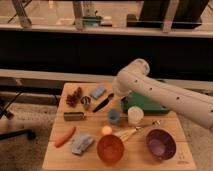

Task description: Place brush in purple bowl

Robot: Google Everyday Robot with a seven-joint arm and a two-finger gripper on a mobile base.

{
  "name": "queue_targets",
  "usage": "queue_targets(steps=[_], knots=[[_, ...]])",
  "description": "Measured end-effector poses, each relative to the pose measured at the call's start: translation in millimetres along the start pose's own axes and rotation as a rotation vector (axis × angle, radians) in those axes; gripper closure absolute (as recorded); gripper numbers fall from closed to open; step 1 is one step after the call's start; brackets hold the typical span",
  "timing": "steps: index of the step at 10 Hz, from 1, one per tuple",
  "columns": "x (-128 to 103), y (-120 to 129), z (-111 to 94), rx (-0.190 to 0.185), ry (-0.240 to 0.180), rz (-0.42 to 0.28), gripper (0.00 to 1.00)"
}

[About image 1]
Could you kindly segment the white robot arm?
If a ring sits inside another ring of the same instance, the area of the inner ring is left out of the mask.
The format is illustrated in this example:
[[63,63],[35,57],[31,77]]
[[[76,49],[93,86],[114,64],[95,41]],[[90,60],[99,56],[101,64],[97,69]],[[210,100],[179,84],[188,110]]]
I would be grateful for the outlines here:
[[213,132],[213,97],[148,77],[149,64],[133,60],[115,76],[113,92],[123,98],[136,92]]

